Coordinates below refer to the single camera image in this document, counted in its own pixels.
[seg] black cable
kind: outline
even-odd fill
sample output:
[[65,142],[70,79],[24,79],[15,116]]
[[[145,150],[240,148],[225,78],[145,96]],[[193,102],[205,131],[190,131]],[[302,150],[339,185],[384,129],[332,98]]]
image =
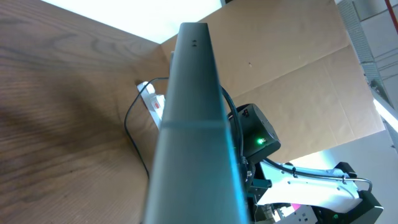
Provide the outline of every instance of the black cable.
[[136,151],[137,151],[137,153],[138,153],[139,159],[141,160],[142,165],[144,166],[145,171],[147,172],[148,179],[149,179],[149,171],[148,171],[148,169],[147,169],[147,166],[145,165],[145,162],[144,162],[144,160],[143,160],[143,158],[142,158],[142,156],[141,156],[141,153],[139,152],[138,147],[137,147],[136,143],[134,142],[134,140],[132,139],[132,137],[131,137],[131,135],[130,135],[130,132],[129,132],[128,128],[127,128],[127,117],[128,117],[129,114],[130,114],[130,111],[131,111],[132,106],[134,106],[134,104],[136,103],[136,101],[138,100],[138,98],[141,96],[141,93],[147,88],[147,86],[148,86],[149,84],[151,84],[152,82],[157,81],[157,80],[166,80],[166,79],[169,79],[169,78],[168,78],[168,77],[154,78],[153,80],[149,81],[146,85],[144,85],[144,87],[142,88],[142,90],[138,93],[138,95],[136,96],[136,98],[135,98],[134,101],[132,102],[131,106],[130,106],[129,109],[127,110],[126,117],[124,117],[124,130],[126,131],[127,136],[129,136],[129,139],[130,139],[132,145],[136,148]]
[[[236,111],[239,113],[239,112],[241,112],[241,110],[243,110],[243,108],[247,107],[248,105],[249,105],[249,104],[245,104],[245,105],[239,106],[239,107],[236,108]],[[227,115],[226,117],[227,117],[228,119],[230,119],[231,116],[232,116],[232,111],[229,112],[228,115]]]
[[243,156],[243,131],[242,131],[241,120],[239,119],[238,112],[236,111],[236,107],[234,105],[234,102],[232,101],[232,98],[222,86],[221,90],[223,92],[223,96],[229,108],[231,109],[232,117],[235,118],[234,119],[235,129],[238,134],[238,152],[240,156]]
[[269,164],[271,164],[273,167],[275,167],[277,169],[280,169],[282,171],[288,172],[290,174],[294,174],[294,175],[301,175],[301,176],[304,176],[304,177],[327,179],[327,180],[342,180],[343,182],[347,181],[347,180],[367,182],[369,184],[368,192],[372,192],[373,184],[372,184],[372,182],[369,179],[351,178],[351,177],[345,178],[344,176],[342,176],[342,177],[333,177],[333,176],[328,176],[328,175],[309,174],[309,173],[306,173],[306,172],[300,172],[300,171],[297,171],[297,170],[292,170],[292,169],[286,168],[286,167],[284,167],[284,166],[282,166],[282,165],[280,165],[280,164],[278,164],[278,163],[276,163],[276,162],[274,162],[274,161],[272,161],[272,160],[270,160],[268,158],[265,158],[264,160],[267,161]]

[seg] white power strip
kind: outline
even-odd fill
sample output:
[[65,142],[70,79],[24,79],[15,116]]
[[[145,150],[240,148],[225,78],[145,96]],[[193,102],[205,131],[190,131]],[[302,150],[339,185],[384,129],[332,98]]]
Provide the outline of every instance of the white power strip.
[[[143,82],[137,86],[138,91],[141,91],[148,82]],[[141,93],[141,97],[144,100],[150,115],[152,116],[157,128],[160,127],[162,121],[163,109],[165,98],[164,95],[156,95],[155,88],[152,84],[149,84],[147,88]]]

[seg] green led light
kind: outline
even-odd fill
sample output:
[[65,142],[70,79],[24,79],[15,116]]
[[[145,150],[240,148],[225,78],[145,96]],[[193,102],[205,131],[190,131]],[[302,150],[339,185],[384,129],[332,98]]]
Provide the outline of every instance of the green led light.
[[264,144],[266,142],[265,138],[257,139],[257,144]]

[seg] wooden table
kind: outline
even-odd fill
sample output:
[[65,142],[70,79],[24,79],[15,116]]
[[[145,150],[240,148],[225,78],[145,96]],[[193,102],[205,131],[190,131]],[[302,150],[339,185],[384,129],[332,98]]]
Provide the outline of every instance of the wooden table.
[[[139,223],[147,176],[123,120],[136,84],[168,73],[153,42],[2,0],[0,223]],[[128,123],[151,167],[157,128],[141,101]]]

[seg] cardboard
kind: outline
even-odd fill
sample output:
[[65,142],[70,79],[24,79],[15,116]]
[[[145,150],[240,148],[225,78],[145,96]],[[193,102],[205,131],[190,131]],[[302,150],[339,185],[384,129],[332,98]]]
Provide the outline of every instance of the cardboard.
[[257,104],[275,127],[276,161],[384,129],[334,1],[234,0],[201,22],[235,105]]
[[[221,84],[232,96],[349,45],[329,0],[234,0],[207,22]],[[176,37],[162,44],[167,58]]]
[[282,147],[270,158],[287,162],[382,131],[351,46],[233,98],[255,103]]

